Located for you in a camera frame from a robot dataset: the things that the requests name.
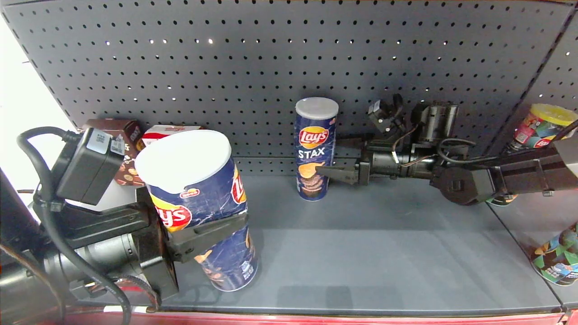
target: white plastic lid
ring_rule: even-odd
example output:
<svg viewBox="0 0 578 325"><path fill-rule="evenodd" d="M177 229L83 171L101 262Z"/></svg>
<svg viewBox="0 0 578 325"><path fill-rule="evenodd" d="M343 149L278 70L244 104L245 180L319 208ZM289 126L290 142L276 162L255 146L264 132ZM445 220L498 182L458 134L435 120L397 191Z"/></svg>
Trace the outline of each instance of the white plastic lid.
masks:
<svg viewBox="0 0 578 325"><path fill-rule="evenodd" d="M147 184L177 194L218 172L231 157L229 139L213 130L183 131L145 147L135 168Z"/></svg>
<svg viewBox="0 0 578 325"><path fill-rule="evenodd" d="M295 104L297 114L311 120L326 120L337 115L339 105L329 98L304 98Z"/></svg>

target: wire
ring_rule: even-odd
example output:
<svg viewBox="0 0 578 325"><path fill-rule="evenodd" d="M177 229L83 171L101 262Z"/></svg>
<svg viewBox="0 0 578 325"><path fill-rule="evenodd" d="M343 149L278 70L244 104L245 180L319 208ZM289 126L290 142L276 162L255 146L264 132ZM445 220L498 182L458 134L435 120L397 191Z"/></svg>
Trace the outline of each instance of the wire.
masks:
<svg viewBox="0 0 578 325"><path fill-rule="evenodd" d="M546 146L546 148L551 147L552 143L554 143L555 141L558 141L560 139L562 139L563 137L567 136L570 132L572 132L572 130L574 130L575 128L578 127L578 120L570 123L570 125L566 126L565 128L562 129L562 131L558 132L558 134L554 137L554 139L552 139L550 141L550 143L548 143L548 145Z"/></svg>
<svg viewBox="0 0 578 325"><path fill-rule="evenodd" d="M56 299L56 303L58 305L58 314L60 316L60 321L64 323L64 317L66 316L66 304L64 303L64 299L62 299L62 295L56 289L56 286L52 283L49 279L48 274L44 272L40 267L34 264L28 257L19 253L16 249L12 248L7 243L0 243L0 249L8 256L15 259L18 263L20 263L23 267L29 270L32 274L34 274L37 278L40 279L52 292L54 298Z"/></svg>
<svg viewBox="0 0 578 325"><path fill-rule="evenodd" d="M397 153L395 152L395 147L397 147L399 141L401 141L401 140L402 140L403 138L405 138L406 136L412 134L413 131L415 131L415 130L417 129L417 126L418 126L418 124L416 124L416 125L415 125L411 130L409 130L406 134L400 136L399 139L397 139L397 140L394 142L394 145L391 146L391 154L392 154L392 156L394 156L394 160L395 160L395 163L396 163L396 164L399 164L399 159L398 159L398 157L397 157Z"/></svg>
<svg viewBox="0 0 578 325"><path fill-rule="evenodd" d="M78 135L74 132L67 132L55 127L39 127L33 128L26 132L20 134L16 142L18 146L24 151L24 153L32 162L36 173L40 178L40 196L44 203L41 205L41 212L39 213L40 221L44 226L46 232L48 233L50 239L56 246L56 248L66 257L68 260L81 272L85 273L91 277L94 282L102 285L108 292L110 292L123 309L123 324L128 325L131 321L131 305L128 301L127 295L124 294L120 288L112 282L105 275L100 273L88 262L83 260L73 249L68 245L60 234L59 228L54 221L53 213L50 209L50 204L54 199L54 185L52 180L52 174L48 165L38 152L38 150L30 144L29 138L42 134L55 134L60 136L64 141L73 141L78 138Z"/></svg>
<svg viewBox="0 0 578 325"><path fill-rule="evenodd" d="M469 145L469 146L475 146L475 145L476 145L476 142L470 141L470 140L466 140L466 139L446 138L446 139L441 140L441 141L438 143L437 152L438 152L438 155L439 155L442 159L444 159L445 161L447 161L448 163L461 164L461 165L464 165L464 164L475 164L475 163L483 163L483 162L486 162L486 161L490 161L490 160L494 160L494 159L499 158L498 156L490 156L490 157L479 157L479 158L472 158L472 159L466 159L466 160L456 160L456 159L452 159L452 158L448 157L448 156L443 152L443 145L444 145L446 142L450 142L450 141L463 143L463 144L466 144L466 145Z"/></svg>
<svg viewBox="0 0 578 325"><path fill-rule="evenodd" d="M123 287L123 285L129 284L136 286L137 288L141 289L141 291L146 293L151 303L151 306L146 309L148 313L155 313L159 310L161 305L161 297L158 295L156 291L154 291L154 289L148 283L143 281L141 278L134 275L125 274L119 276L118 278L113 279L117 280L117 285L121 287ZM89 291L98 291L100 290L100 288L101 288L100 285L96 285L91 287Z"/></svg>
<svg viewBox="0 0 578 325"><path fill-rule="evenodd" d="M412 165L415 165L415 164L419 163L420 161L423 161L423 160L426 160L426 159L428 159L428 158L432 158L432 157L435 157L435 156L437 156L437 154L430 154L430 155L428 155L428 156L424 156L424 157L421 157L421 158L412 160L412 161L410 161L410 162L406 162L405 164L399 164L399 165L400 165L401 167L410 167L410 166L412 166Z"/></svg>

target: lay's stax can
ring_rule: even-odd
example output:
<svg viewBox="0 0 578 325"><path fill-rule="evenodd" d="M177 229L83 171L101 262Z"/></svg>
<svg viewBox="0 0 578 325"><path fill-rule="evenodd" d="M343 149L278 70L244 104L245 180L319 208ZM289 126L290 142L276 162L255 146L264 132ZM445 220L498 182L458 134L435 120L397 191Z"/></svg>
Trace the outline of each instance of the lay's stax can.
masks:
<svg viewBox="0 0 578 325"><path fill-rule="evenodd" d="M135 166L169 232L247 211L231 145L222 133L195 130L167 136L144 148ZM221 291L247 285L258 265L247 225L195 260Z"/></svg>
<svg viewBox="0 0 578 325"><path fill-rule="evenodd" d="M297 191L307 201L318 201L326 195L329 179L315 168L333 163L339 105L328 98L311 97L298 101L295 111Z"/></svg>

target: lay's logo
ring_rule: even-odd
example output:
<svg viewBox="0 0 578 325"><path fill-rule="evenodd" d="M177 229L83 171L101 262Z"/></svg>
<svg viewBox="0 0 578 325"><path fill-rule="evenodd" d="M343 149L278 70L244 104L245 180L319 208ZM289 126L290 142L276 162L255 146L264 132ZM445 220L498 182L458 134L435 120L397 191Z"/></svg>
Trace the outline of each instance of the lay's logo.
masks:
<svg viewBox="0 0 578 325"><path fill-rule="evenodd" d="M150 197L162 223L169 232L179 231L191 223L192 213L186 206L170 204L152 194Z"/></svg>
<svg viewBox="0 0 578 325"><path fill-rule="evenodd" d="M329 130L322 127L305 127L299 132L299 143L305 149L322 145L329 137Z"/></svg>
<svg viewBox="0 0 578 325"><path fill-rule="evenodd" d="M247 196L245 195L245 189L243 187L243 182L241 182L241 175L235 166L235 172L233 174L233 185L231 186L231 196L233 201L237 204L247 202Z"/></svg>
<svg viewBox="0 0 578 325"><path fill-rule="evenodd" d="M179 197L180 198L196 197L200 193L201 191L199 189L188 189L186 192L182 192L181 194L179 194Z"/></svg>

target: pegboard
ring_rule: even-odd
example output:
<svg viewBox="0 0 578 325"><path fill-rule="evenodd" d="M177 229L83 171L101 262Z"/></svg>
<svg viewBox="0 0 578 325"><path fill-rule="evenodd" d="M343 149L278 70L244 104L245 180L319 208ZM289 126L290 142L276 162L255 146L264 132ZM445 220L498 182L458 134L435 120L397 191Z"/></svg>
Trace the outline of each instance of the pegboard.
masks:
<svg viewBox="0 0 578 325"><path fill-rule="evenodd" d="M337 132L352 134L375 131L367 107L393 93L407 110L459 103L454 134L481 153L572 10L520 1L13 2L3 16L73 123L204 125L225 133L238 157L292 157L301 98L337 101Z"/></svg>
<svg viewBox="0 0 578 325"><path fill-rule="evenodd" d="M492 154L500 152L504 147L503 144L513 138L514 129L526 117L532 104L558 105L578 112L577 62L578 18L574 15L540 75L524 97L520 108L512 114L498 133Z"/></svg>

